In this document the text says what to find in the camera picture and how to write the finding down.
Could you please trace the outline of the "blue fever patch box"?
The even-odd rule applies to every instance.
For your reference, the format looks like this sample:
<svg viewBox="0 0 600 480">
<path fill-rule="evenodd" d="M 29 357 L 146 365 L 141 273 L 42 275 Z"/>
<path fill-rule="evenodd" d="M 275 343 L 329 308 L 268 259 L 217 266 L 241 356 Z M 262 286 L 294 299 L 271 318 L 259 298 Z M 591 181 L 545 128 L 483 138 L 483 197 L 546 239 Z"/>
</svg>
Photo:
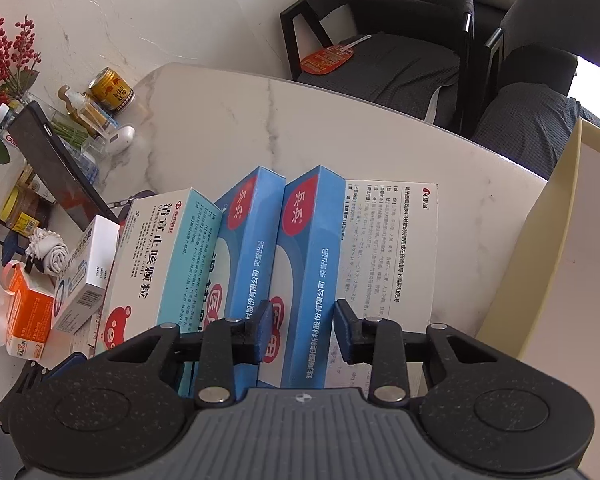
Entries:
<svg viewBox="0 0 600 480">
<path fill-rule="evenodd" d="M 285 188 L 273 262 L 273 327 L 258 381 L 322 388 L 336 301 L 346 180 L 317 166 Z"/>
<path fill-rule="evenodd" d="M 268 300 L 284 191 L 283 177 L 259 167 L 215 202 L 222 220 L 197 333 L 219 318 L 250 318 L 258 304 Z M 193 363 L 194 401 L 199 343 L 198 334 L 189 334 L 176 345 L 176 355 Z M 234 368 L 236 402 L 257 385 L 259 365 Z"/>
</svg>

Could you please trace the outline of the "large white flat box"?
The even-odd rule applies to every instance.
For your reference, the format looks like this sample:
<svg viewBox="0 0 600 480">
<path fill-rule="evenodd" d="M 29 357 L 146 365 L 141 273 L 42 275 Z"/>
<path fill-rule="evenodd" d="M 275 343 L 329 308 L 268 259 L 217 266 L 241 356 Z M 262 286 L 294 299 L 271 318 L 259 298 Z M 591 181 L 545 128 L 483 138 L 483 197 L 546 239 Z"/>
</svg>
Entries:
<svg viewBox="0 0 600 480">
<path fill-rule="evenodd" d="M 358 318 L 388 318 L 422 333 L 434 302 L 439 187 L 349 180 L 336 297 Z"/>
</svg>

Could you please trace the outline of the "light blue granule medicine box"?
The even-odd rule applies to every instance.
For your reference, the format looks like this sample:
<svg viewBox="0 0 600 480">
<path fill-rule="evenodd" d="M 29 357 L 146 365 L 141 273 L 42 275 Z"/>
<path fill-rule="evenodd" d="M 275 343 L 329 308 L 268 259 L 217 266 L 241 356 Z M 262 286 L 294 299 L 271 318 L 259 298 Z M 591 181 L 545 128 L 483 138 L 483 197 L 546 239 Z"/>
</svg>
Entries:
<svg viewBox="0 0 600 480">
<path fill-rule="evenodd" d="M 134 200 L 120 235 L 97 354 L 163 324 L 196 332 L 222 210 L 193 188 Z"/>
</svg>

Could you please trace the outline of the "small white blue medicine box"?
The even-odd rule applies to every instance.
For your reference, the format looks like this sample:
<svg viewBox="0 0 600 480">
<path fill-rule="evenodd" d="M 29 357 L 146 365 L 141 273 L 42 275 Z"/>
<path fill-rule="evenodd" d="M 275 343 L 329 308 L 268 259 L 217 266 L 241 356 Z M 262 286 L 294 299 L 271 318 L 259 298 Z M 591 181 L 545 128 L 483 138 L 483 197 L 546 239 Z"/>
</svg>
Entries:
<svg viewBox="0 0 600 480">
<path fill-rule="evenodd" d="M 119 225 L 96 216 L 56 281 L 50 328 L 74 334 L 102 306 L 118 244 Z"/>
</svg>

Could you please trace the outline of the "cardboard storage box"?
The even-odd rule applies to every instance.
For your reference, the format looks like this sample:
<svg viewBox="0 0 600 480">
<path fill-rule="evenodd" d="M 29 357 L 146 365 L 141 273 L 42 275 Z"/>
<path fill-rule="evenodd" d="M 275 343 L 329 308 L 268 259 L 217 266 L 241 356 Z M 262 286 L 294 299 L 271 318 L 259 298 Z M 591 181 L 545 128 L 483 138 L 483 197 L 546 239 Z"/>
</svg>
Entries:
<svg viewBox="0 0 600 480">
<path fill-rule="evenodd" d="M 528 213 L 478 338 L 579 391 L 600 479 L 600 128 L 579 120 Z"/>
</svg>

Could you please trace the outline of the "orange tissue pack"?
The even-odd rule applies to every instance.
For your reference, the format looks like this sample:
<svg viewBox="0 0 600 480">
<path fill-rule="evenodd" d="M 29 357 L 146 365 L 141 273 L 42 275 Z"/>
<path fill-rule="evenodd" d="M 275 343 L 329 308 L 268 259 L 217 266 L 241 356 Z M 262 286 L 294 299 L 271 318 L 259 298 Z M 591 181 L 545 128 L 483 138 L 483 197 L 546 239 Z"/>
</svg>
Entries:
<svg viewBox="0 0 600 480">
<path fill-rule="evenodd" d="M 12 260 L 0 276 L 0 347 L 9 356 L 38 361 L 50 334 L 54 286 L 49 276 Z"/>
</svg>

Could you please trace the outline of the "white rolled cloth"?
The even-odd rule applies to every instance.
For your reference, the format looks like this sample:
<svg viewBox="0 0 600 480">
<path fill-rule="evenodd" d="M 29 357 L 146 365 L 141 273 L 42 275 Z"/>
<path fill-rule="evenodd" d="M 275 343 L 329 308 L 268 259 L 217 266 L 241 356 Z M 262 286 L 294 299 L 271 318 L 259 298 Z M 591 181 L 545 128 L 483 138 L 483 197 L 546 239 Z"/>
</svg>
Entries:
<svg viewBox="0 0 600 480">
<path fill-rule="evenodd" d="M 29 236 L 26 256 L 40 272 L 50 276 L 58 276 L 64 272 L 70 258 L 70 252 L 58 233 L 35 228 Z"/>
</svg>

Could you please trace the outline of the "white thermometer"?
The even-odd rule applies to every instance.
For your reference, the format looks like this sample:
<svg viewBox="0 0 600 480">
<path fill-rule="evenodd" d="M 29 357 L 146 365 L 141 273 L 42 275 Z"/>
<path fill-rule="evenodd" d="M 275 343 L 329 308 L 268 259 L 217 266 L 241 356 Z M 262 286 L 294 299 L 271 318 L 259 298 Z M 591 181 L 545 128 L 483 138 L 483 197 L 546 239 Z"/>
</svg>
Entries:
<svg viewBox="0 0 600 480">
<path fill-rule="evenodd" d="M 131 125 L 125 125 L 108 136 L 105 142 L 105 151 L 109 156 L 116 156 L 125 151 L 133 142 L 135 128 Z"/>
</svg>

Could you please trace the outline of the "yellow lid glass jar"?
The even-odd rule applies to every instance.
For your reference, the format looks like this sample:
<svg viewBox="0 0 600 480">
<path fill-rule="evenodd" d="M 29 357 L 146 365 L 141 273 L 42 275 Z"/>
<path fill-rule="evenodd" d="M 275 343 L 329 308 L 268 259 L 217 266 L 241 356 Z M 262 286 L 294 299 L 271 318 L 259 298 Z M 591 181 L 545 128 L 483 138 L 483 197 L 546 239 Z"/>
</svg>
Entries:
<svg viewBox="0 0 600 480">
<path fill-rule="evenodd" d="M 36 228 L 47 224 L 50 207 L 38 194 L 15 185 L 0 211 L 0 221 L 22 236 L 30 236 Z"/>
</svg>

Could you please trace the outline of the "pump dispenser bottle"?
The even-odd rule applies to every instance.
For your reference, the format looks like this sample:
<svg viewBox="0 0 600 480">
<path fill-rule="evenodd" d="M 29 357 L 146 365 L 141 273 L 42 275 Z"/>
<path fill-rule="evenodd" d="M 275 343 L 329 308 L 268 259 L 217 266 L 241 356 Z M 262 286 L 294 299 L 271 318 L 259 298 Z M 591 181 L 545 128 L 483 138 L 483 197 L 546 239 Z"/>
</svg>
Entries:
<svg viewBox="0 0 600 480">
<path fill-rule="evenodd" d="M 57 92 L 59 99 L 65 103 L 69 116 L 83 126 L 92 138 L 110 136 L 119 128 L 114 118 L 110 117 L 99 105 L 85 93 L 62 86 Z"/>
</svg>

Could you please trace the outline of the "black smartphone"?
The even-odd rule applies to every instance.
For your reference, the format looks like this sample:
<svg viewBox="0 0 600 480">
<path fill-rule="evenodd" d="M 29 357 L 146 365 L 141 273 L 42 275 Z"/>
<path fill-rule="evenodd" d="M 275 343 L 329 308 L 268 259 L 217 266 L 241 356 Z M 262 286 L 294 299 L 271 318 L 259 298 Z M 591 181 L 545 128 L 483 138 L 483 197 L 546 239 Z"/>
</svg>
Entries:
<svg viewBox="0 0 600 480">
<path fill-rule="evenodd" d="M 50 194 L 72 221 L 85 231 L 100 216 L 118 223 L 118 217 L 87 181 L 74 158 L 37 102 L 30 102 L 8 126 L 17 148 Z"/>
</svg>

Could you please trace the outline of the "black chair far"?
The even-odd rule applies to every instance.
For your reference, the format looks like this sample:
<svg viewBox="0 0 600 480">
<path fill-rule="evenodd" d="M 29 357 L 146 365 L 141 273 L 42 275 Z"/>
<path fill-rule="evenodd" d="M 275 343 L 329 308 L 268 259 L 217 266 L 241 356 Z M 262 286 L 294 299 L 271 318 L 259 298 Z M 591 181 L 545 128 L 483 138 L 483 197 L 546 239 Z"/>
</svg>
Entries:
<svg viewBox="0 0 600 480">
<path fill-rule="evenodd" d="M 472 138 L 548 179 L 578 120 L 600 128 L 569 94 L 579 60 L 600 68 L 600 0 L 516 0 L 494 37 L 502 65 Z"/>
</svg>

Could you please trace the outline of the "black chair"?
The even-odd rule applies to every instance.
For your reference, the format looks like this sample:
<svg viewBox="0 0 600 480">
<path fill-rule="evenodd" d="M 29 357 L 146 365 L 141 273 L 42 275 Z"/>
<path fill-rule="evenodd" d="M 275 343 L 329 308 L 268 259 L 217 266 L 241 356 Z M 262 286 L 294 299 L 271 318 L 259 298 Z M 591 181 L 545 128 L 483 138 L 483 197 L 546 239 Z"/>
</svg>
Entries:
<svg viewBox="0 0 600 480">
<path fill-rule="evenodd" d="M 600 128 L 569 94 L 579 60 L 600 68 L 600 0 L 516 0 L 494 37 L 502 65 L 472 138 L 548 179 L 578 120 Z"/>
<path fill-rule="evenodd" d="M 352 55 L 325 75 L 301 65 L 294 21 L 324 49 L 337 49 L 324 19 L 348 8 Z M 459 133 L 466 110 L 474 0 L 298 0 L 280 14 L 293 80 L 391 108 Z"/>
</svg>

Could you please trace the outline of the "gold drink can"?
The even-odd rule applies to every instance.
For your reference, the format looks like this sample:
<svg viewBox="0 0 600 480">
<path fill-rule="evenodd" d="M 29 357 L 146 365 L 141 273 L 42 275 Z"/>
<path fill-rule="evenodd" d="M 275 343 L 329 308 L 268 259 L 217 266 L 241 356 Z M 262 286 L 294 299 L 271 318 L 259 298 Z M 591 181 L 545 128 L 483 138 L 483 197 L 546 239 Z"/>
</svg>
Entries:
<svg viewBox="0 0 600 480">
<path fill-rule="evenodd" d="M 117 114 L 135 96 L 132 87 L 112 68 L 103 68 L 88 84 L 88 91 L 108 113 Z"/>
</svg>

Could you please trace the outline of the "black chair near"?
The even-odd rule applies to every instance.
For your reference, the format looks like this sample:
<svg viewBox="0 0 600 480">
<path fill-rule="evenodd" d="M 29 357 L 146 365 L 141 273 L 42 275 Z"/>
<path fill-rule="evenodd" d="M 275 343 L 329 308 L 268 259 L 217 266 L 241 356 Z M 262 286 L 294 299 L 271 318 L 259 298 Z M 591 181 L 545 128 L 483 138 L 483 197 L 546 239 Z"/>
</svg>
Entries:
<svg viewBox="0 0 600 480">
<path fill-rule="evenodd" d="M 337 49 L 324 19 L 348 8 L 352 55 L 325 75 L 301 65 L 294 21 L 324 49 Z M 466 110 L 474 0 L 298 0 L 280 14 L 293 80 L 391 108 L 459 133 Z"/>
</svg>

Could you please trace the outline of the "red berry flower bouquet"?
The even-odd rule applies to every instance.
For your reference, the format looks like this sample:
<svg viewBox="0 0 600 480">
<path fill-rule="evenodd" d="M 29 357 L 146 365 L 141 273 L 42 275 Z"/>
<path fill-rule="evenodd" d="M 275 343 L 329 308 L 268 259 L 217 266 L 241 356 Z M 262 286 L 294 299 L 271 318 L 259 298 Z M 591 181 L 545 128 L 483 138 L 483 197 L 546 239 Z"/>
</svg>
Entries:
<svg viewBox="0 0 600 480">
<path fill-rule="evenodd" d="M 25 15 L 15 22 L 16 34 L 9 37 L 5 18 L 0 14 L 0 106 L 24 103 L 26 93 L 38 78 L 42 55 L 35 47 L 35 22 Z M 0 165 L 10 162 L 5 143 L 0 139 Z"/>
</svg>

